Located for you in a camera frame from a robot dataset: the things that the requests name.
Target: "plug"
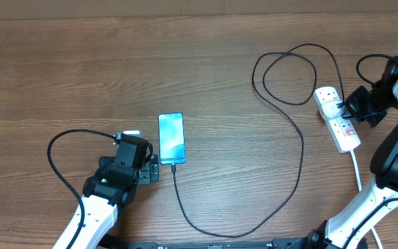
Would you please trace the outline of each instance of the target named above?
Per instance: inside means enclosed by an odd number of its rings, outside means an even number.
[[[324,120],[341,117],[346,112],[345,106],[339,108],[342,100],[334,87],[321,87],[314,92],[313,97]]]
[[[345,153],[357,148],[360,145],[359,136],[351,121],[342,118],[346,108],[344,106],[338,107],[342,100],[339,98],[336,89],[331,86],[321,87],[314,92],[313,97],[337,150],[340,153]]]

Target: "smartphone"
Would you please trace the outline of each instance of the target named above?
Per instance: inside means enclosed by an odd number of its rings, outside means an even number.
[[[185,163],[184,116],[182,113],[159,115],[160,163]]]

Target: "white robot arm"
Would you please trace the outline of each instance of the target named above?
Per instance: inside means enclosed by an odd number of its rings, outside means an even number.
[[[398,102],[398,79],[395,82],[392,92],[397,99]],[[386,150],[385,152],[388,154],[391,151],[391,145],[385,141],[376,154],[378,154],[382,150]],[[392,165],[384,165],[386,167],[385,174],[393,174],[394,172],[389,172],[389,167]],[[371,179],[368,181],[366,187],[361,190],[355,198],[348,204],[348,206],[342,210],[338,215],[332,217],[327,223],[325,227],[325,238],[330,240],[333,245],[339,248],[345,248],[345,243],[347,242],[349,236],[351,236],[351,232],[358,227],[358,225],[365,220],[365,218],[375,210],[380,203],[385,201],[386,199],[398,198],[398,186],[390,186],[390,187],[378,187],[376,183],[376,176],[372,175]],[[389,212],[398,207],[398,201],[391,202],[386,206],[382,207],[378,210],[378,212],[372,216],[354,235],[354,238],[350,240],[349,244],[346,246],[346,249],[355,249],[357,248],[357,244],[360,242],[362,237],[376,225],[382,218],[385,217]]]
[[[96,248],[102,237],[113,227],[117,221],[117,205],[108,204],[108,199],[91,195],[82,197],[85,207],[84,227],[81,229],[72,248]],[[77,207],[75,215],[71,219],[67,228],[64,230],[53,249],[65,248],[73,235],[76,233],[77,226],[81,219],[81,208]]]

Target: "power strip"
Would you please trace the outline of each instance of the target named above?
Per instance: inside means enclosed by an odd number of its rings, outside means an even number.
[[[342,118],[345,107],[338,108],[342,103],[339,94],[334,87],[324,86],[313,94],[319,107],[319,112],[328,127],[337,150],[340,153],[352,151],[360,145],[360,139],[351,121]]]

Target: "wooden table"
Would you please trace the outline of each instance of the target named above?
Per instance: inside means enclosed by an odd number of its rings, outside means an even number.
[[[210,232],[253,228],[292,191],[301,141],[255,95],[252,69],[263,53],[307,42],[336,55],[349,95],[366,84],[355,73],[360,57],[398,54],[398,12],[0,21],[0,248],[50,248],[77,207],[47,162],[54,135],[139,129],[159,151],[157,116],[178,111],[187,145],[178,187],[189,218]],[[316,64],[318,87],[339,90],[324,50],[298,53]],[[258,83],[271,61],[260,65]],[[385,63],[364,62],[363,73],[377,80]],[[297,102],[308,97],[313,78],[306,62],[287,58],[267,83],[278,97]],[[160,182],[139,188],[111,233],[157,243],[267,241],[305,236],[340,212],[357,193],[350,156],[337,152],[313,100],[279,106],[305,136],[302,177],[291,201],[258,231],[240,239],[196,232],[180,212],[170,168],[163,167]],[[392,110],[374,129],[356,125],[363,184],[375,149],[397,122]],[[53,148],[56,166],[79,191],[97,159],[114,155],[110,140],[89,134],[68,135]],[[376,229],[386,248],[398,248],[398,209]]]

